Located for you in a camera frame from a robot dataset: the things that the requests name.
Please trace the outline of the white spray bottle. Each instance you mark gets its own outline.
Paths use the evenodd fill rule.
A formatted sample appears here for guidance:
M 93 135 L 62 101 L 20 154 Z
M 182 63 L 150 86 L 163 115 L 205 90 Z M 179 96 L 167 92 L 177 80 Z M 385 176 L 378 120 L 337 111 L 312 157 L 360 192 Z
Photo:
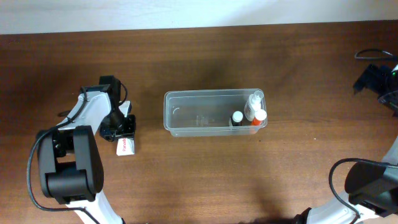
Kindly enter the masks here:
M 252 121 L 255 117 L 256 111 L 262 108 L 262 100 L 264 94 L 261 90 L 255 91 L 249 95 L 249 98 L 244 107 L 244 115 L 248 121 Z

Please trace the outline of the white Panadol medicine box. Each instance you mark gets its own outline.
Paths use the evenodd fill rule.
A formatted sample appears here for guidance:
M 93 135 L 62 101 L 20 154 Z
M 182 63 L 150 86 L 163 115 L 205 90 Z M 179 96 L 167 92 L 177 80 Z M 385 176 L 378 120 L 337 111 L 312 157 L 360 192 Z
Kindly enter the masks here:
M 135 154 L 135 145 L 133 138 L 118 139 L 116 154 L 118 156 L 130 156 Z

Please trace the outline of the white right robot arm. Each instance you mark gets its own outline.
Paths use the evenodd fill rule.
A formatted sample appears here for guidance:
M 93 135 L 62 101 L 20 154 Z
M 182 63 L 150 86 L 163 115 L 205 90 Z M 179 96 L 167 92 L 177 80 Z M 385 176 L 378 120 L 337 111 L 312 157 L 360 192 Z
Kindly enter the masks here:
M 370 64 L 353 85 L 355 93 L 367 88 L 378 94 L 378 102 L 397 116 L 397 67 Z M 345 189 L 337 193 L 333 185 L 335 169 L 352 162 Z M 382 161 L 345 158 L 334 163 L 328 174 L 333 198 L 317 208 L 296 215 L 292 223 L 363 223 L 365 220 L 397 215 L 397 141 Z

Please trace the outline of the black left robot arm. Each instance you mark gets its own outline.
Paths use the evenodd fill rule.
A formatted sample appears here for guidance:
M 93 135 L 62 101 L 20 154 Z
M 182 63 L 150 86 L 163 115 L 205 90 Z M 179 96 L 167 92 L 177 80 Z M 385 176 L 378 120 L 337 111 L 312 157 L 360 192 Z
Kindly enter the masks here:
M 114 76 L 102 76 L 98 85 L 81 88 L 77 104 L 61 123 L 37 134 L 30 155 L 36 155 L 43 194 L 60 207 L 40 205 L 27 189 L 32 203 L 51 212 L 74 211 L 83 223 L 124 223 L 106 198 L 104 170 L 95 140 L 98 133 L 116 141 L 117 153 L 134 153 L 136 117 L 122 91 L 127 88 Z

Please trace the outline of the dark bottle white cap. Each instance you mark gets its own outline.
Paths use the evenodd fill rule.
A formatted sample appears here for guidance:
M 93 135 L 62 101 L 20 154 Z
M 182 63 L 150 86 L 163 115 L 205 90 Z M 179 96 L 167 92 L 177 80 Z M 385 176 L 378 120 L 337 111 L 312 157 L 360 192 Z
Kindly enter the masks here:
M 243 124 L 242 112 L 235 111 L 229 119 L 229 125 L 230 126 L 242 126 L 242 124 Z

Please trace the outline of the orange tube white cap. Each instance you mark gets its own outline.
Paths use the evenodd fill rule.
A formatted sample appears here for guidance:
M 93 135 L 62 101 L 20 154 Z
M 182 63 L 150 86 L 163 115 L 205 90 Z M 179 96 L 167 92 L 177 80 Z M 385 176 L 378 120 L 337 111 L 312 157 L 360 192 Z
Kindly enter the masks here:
M 260 126 L 267 119 L 267 112 L 264 109 L 259 109 L 255 112 L 254 118 L 251 121 L 251 134 L 258 132 L 257 126 Z

